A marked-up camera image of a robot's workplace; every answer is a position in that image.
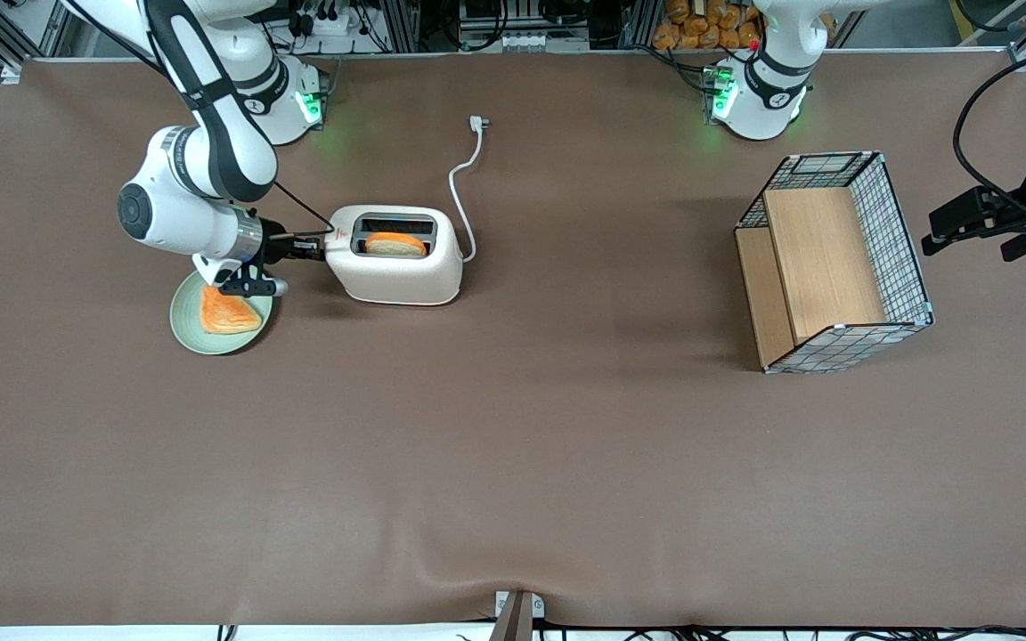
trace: white toaster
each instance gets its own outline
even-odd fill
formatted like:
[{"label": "white toaster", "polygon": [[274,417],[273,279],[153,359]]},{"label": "white toaster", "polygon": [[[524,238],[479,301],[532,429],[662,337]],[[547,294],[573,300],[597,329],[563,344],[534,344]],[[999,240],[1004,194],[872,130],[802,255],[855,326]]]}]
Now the white toaster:
[{"label": "white toaster", "polygon": [[[331,272],[356,301],[387,305],[444,305],[462,286],[462,250],[453,225],[435,208],[345,206],[330,216],[324,239]],[[373,255],[366,238],[374,232],[415,236],[427,255]]]}]

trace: green plate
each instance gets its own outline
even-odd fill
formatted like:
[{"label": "green plate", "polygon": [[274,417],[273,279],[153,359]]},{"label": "green plate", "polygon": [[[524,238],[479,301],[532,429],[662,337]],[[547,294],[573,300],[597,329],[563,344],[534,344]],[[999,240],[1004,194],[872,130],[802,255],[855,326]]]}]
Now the green plate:
[{"label": "green plate", "polygon": [[196,354],[231,354],[243,349],[249,342],[255,340],[268,318],[272,317],[272,296],[255,296],[243,299],[260,313],[260,329],[241,334],[210,334],[200,325],[200,292],[204,288],[204,279],[199,272],[192,272],[184,283],[176,287],[172,304],[168,308],[168,324],[172,325],[172,334],[180,345],[191,349]]}]

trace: electrical outlet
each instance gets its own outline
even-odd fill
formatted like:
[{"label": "electrical outlet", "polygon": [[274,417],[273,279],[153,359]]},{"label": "electrical outlet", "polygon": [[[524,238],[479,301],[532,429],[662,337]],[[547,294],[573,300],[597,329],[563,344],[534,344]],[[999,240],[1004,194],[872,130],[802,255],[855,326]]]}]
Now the electrical outlet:
[{"label": "electrical outlet", "polygon": [[346,12],[339,13],[339,19],[314,21],[314,36],[346,36],[350,29],[351,16]]}]

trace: power cord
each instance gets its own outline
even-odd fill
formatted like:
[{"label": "power cord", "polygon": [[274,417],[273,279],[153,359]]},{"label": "power cord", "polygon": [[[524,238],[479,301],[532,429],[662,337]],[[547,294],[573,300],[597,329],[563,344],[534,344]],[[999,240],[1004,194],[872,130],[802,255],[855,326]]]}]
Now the power cord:
[{"label": "power cord", "polygon": [[969,24],[975,26],[975,28],[977,28],[978,30],[988,31],[992,33],[1009,32],[1009,28],[1007,28],[1007,26],[993,26],[989,24],[982,24],[981,21],[978,21],[976,19],[976,17],[973,17],[972,13],[969,13],[969,7],[964,7],[964,0],[953,0],[953,1],[954,3],[956,3],[956,8],[958,11],[960,11],[960,15],[964,16],[964,19],[969,21]]},{"label": "power cord", "polygon": [[163,69],[160,69],[159,62],[154,63],[153,61],[148,59],[148,57],[145,56],[145,53],[140,52],[137,48],[133,47],[133,45],[129,44],[129,42],[126,42],[122,37],[118,37],[117,34],[114,34],[109,29],[106,29],[105,25],[102,25],[96,19],[93,19],[93,16],[89,15],[89,12],[86,12],[85,9],[82,9],[81,4],[78,4],[78,0],[66,0],[66,2],[69,3],[70,6],[73,7],[75,11],[78,12],[78,15],[85,17],[85,22],[88,22],[88,24],[92,26],[93,29],[101,31],[110,40],[117,42],[117,44],[121,45],[121,47],[125,49],[125,51],[129,51],[132,56],[137,58],[137,61],[143,62],[146,65],[150,66],[150,69],[159,73],[160,76],[168,78],[168,74],[165,73]]},{"label": "power cord", "polygon": [[969,21],[970,25],[975,26],[978,30],[992,32],[992,33],[1018,33],[1026,29],[1026,13],[1022,16],[1016,17],[1016,19],[1011,21],[1005,25],[989,25],[982,24],[981,21],[976,19],[969,14],[969,8],[964,7],[963,0],[954,0],[956,2],[956,8],[960,11],[960,15],[964,16],[964,19]]},{"label": "power cord", "polygon": [[370,42],[374,42],[374,47],[378,47],[383,53],[390,53],[390,47],[387,47],[386,41],[383,41],[382,37],[379,36],[379,30],[374,28],[373,22],[370,22],[370,12],[367,11],[363,0],[354,0],[351,7],[354,7],[354,12],[358,13],[363,29],[367,30],[365,36],[370,37]]},{"label": "power cord", "polygon": [[472,157],[469,157],[468,161],[461,163],[460,165],[453,167],[453,169],[448,170],[448,193],[453,196],[453,204],[457,206],[457,213],[462,216],[462,224],[465,225],[465,234],[469,236],[469,255],[462,259],[462,263],[469,263],[473,259],[473,256],[477,255],[477,240],[473,237],[473,227],[469,226],[469,216],[465,215],[465,208],[462,206],[462,199],[457,195],[457,186],[453,184],[453,177],[457,172],[465,169],[465,167],[472,166],[473,163],[477,162],[477,155],[481,154],[481,137],[484,130],[489,126],[489,121],[485,118],[481,118],[480,115],[471,115],[469,117],[469,130],[477,134],[477,147],[473,149]]},{"label": "power cord", "polygon": [[675,56],[672,55],[671,50],[668,50],[667,56],[664,56],[663,53],[660,53],[656,49],[648,47],[648,45],[646,44],[628,44],[627,47],[625,47],[625,49],[639,49],[640,51],[646,51],[647,54],[650,54],[650,56],[656,57],[657,61],[664,63],[664,65],[668,65],[673,70],[675,70],[675,73],[679,75],[679,80],[683,81],[684,84],[690,86],[696,91],[707,92],[707,89],[704,88],[704,85],[698,84],[698,82],[692,80],[692,77],[687,76],[687,72],[692,73],[704,72],[704,68],[702,68],[702,66],[680,63],[679,61],[675,59]]},{"label": "power cord", "polygon": [[[1004,69],[997,71],[997,73],[993,74],[992,78],[989,78],[989,80],[986,80],[984,84],[978,86],[976,91],[973,92],[973,96],[969,98],[969,102],[964,103],[963,109],[960,110],[960,115],[958,115],[958,117],[956,118],[956,127],[953,127],[953,132],[952,132],[952,149],[953,152],[955,152],[956,154],[956,162],[960,163],[960,166],[963,167],[964,171],[969,172],[969,175],[972,175],[973,178],[976,178],[976,182],[980,183],[981,186],[987,187],[994,194],[1000,196],[1000,199],[1004,200],[1004,202],[1009,203],[1011,206],[1014,206],[1015,208],[1018,208],[1018,210],[1023,211],[1023,213],[1026,213],[1026,205],[1022,202],[1019,202],[1018,199],[1013,198],[1013,195],[1002,190],[1002,188],[997,186],[995,183],[990,182],[990,179],[988,179],[987,177],[985,177],[984,174],[978,171],[976,167],[973,166],[973,163],[970,163],[969,159],[964,157],[964,150],[961,149],[960,146],[960,134],[961,132],[964,131],[964,121],[969,120],[969,113],[970,111],[973,111],[973,105],[976,105],[978,98],[980,98],[982,94],[984,94],[984,92],[990,88],[990,86],[1000,81],[1000,78],[1004,78],[1005,76],[1009,76],[1010,73],[1013,73],[1015,70],[1019,70],[1022,68],[1026,68],[1026,57],[1023,61],[1019,61],[1015,64],[1007,66],[1007,68]],[[941,641],[957,641],[958,638],[963,638],[963,637],[955,636],[949,638],[942,638]]]},{"label": "power cord", "polygon": [[321,234],[329,234],[329,233],[331,233],[331,232],[334,231],[334,225],[330,224],[330,219],[327,219],[327,216],[322,215],[321,213],[315,211],[307,203],[305,203],[305,202],[303,202],[303,200],[299,199],[299,196],[297,196],[295,194],[290,193],[287,190],[287,187],[281,186],[280,182],[278,182],[278,179],[276,179],[276,182],[274,182],[273,185],[276,186],[278,188],[278,190],[280,190],[282,193],[284,193],[289,199],[295,200],[295,204],[298,204],[298,206],[306,208],[306,210],[308,211],[308,213],[310,213],[311,215],[316,216],[316,218],[318,218],[318,219],[321,219],[322,224],[326,225],[326,227],[327,227],[327,230],[324,231],[324,232],[304,232],[304,233],[298,233],[297,235],[301,235],[301,236],[318,236],[318,235],[321,235]]}]

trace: wooden board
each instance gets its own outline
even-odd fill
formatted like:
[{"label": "wooden board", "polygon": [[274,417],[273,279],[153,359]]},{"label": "wooden board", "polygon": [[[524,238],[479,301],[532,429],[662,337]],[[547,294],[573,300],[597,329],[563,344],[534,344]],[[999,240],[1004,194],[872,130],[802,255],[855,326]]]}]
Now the wooden board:
[{"label": "wooden board", "polygon": [[771,231],[765,227],[740,228],[734,231],[734,239],[739,247],[758,362],[766,368],[794,349],[779,263],[774,256]]},{"label": "wooden board", "polygon": [[841,323],[887,320],[844,187],[762,194],[795,344]]}]

